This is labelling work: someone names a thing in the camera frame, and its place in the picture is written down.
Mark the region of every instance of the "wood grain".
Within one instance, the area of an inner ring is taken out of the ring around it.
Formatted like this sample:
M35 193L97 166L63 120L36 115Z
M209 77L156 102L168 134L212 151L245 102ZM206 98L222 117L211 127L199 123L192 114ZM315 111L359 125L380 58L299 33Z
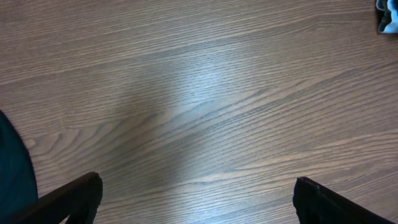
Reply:
M0 109L96 223L298 223L305 175L398 222L398 50L373 2L0 3Z

